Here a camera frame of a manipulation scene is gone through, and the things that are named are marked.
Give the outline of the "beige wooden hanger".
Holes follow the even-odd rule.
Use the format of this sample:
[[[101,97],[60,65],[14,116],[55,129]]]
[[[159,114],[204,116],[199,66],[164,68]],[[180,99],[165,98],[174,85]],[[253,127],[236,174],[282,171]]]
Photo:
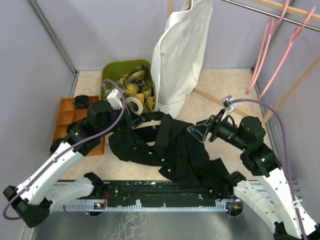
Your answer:
[[[134,115],[138,117],[142,117],[143,114],[143,104],[136,97],[128,97],[126,98],[127,107],[132,110]],[[146,140],[149,146],[152,146],[156,141],[156,136],[158,132],[158,128],[161,124],[162,115],[158,113],[149,112],[146,114],[144,122],[136,123],[133,130],[137,134],[141,134],[142,137]]]

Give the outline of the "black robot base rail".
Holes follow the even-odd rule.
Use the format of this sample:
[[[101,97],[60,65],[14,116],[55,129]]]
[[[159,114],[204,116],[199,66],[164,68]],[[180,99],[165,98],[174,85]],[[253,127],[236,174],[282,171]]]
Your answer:
[[[108,207],[134,206],[139,200],[144,208],[214,207],[216,202],[233,199],[231,192],[212,187],[185,187],[172,181],[110,180],[95,196],[81,200],[106,200]]]

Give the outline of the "pink hanger with plaid shirt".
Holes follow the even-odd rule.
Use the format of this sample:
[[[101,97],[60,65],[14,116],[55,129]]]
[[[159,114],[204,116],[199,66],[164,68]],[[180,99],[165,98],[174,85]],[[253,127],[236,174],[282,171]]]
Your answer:
[[[273,17],[270,17],[266,23],[265,29],[264,29],[264,33],[263,33],[263,38],[262,38],[262,42],[261,42],[261,46],[260,46],[260,50],[259,50],[259,54],[257,57],[257,61],[256,64],[254,66],[254,70],[253,70],[253,74],[252,74],[252,78],[250,80],[250,83],[245,91],[245,94],[248,95],[251,90],[254,88],[256,81],[258,80],[259,74],[261,72],[261,69],[263,67],[267,52],[268,52],[268,48],[271,42],[271,38],[274,34],[274,32],[277,30],[277,28],[280,26],[286,12],[288,9],[290,1],[286,0],[282,13],[280,15],[280,18],[275,21],[275,19]]]

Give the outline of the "pink plastic hanger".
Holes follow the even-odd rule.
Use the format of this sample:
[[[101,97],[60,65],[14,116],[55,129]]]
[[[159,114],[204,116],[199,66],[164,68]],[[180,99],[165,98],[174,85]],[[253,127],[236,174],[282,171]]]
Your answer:
[[[313,13],[315,12],[316,10],[316,6],[314,6],[312,8],[312,10],[309,12],[306,20],[303,22],[303,24],[301,26],[296,26],[295,29],[293,30],[290,38],[289,38],[289,41],[287,43],[287,46],[286,46],[286,49],[282,55],[282,58],[277,66],[277,68],[275,69],[272,77],[270,78],[269,82],[267,83],[267,85],[265,86],[265,88],[263,89],[263,91],[261,92],[260,96],[258,97],[258,100],[261,100],[262,97],[265,95],[265,93],[267,92],[267,90],[269,89],[269,87],[271,86],[272,82],[275,80],[278,72],[280,71],[283,63],[285,62],[291,48],[292,48],[292,45],[294,44],[294,42],[296,41],[296,39],[298,38],[298,36],[301,34],[301,32],[303,31],[303,29],[306,27],[307,23],[309,22],[309,20],[311,19]]]

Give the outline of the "yellow plaid shirt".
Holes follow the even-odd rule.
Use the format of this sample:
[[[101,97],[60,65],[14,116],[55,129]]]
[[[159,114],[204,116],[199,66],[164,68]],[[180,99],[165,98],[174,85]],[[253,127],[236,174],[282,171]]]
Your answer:
[[[125,98],[133,97],[142,103],[142,113],[153,112],[155,108],[154,87],[146,82],[148,73],[149,68],[142,64],[113,80],[123,90]]]

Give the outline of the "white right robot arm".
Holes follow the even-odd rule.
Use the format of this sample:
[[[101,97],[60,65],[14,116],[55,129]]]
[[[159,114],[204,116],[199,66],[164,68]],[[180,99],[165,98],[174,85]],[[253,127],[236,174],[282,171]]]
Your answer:
[[[199,142],[211,134],[210,142],[220,138],[242,150],[243,165],[256,177],[268,194],[258,192],[238,171],[224,178],[223,192],[229,198],[244,201],[269,227],[276,240],[318,240],[320,225],[291,192],[282,165],[265,143],[265,129],[258,117],[245,116],[239,126],[232,125],[222,115],[212,115],[187,128]]]

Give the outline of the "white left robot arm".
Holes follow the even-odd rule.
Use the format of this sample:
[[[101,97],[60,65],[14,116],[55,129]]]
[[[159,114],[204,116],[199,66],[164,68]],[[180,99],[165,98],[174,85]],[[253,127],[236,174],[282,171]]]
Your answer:
[[[87,109],[86,117],[73,125],[64,138],[54,142],[55,151],[32,176],[18,186],[9,185],[4,189],[8,205],[29,228],[34,228],[43,223],[53,210],[73,200],[101,197],[104,182],[93,172],[58,190],[53,190],[52,186],[98,146],[101,137],[120,128],[134,129],[144,122],[145,118],[127,105],[116,108],[106,100],[95,101]]]

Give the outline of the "black garment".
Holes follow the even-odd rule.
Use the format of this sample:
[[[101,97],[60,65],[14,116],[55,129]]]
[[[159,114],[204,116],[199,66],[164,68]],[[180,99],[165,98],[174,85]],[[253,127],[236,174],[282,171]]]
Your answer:
[[[187,131],[189,122],[163,112],[143,113],[147,126],[121,128],[109,136],[109,147],[121,161],[159,167],[159,173],[182,187],[224,190],[228,170],[211,160],[205,145]]]

